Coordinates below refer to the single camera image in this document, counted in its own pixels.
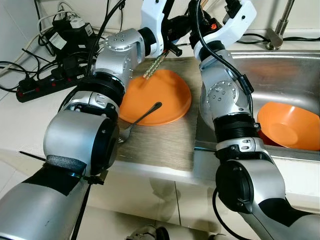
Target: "stainless steel sink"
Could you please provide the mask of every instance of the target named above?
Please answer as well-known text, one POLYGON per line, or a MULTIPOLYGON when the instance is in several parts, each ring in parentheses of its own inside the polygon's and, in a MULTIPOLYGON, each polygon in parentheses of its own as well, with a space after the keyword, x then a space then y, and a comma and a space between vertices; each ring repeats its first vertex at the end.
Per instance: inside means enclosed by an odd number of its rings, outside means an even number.
MULTIPOLYGON (((320 114, 319 51, 237 51, 232 52, 241 73, 254 87, 253 112, 268 102, 291 104, 320 114)), ((197 117, 195 149, 214 151, 217 141, 201 115, 197 117)), ((266 146, 273 157, 319 161, 318 151, 266 146)))

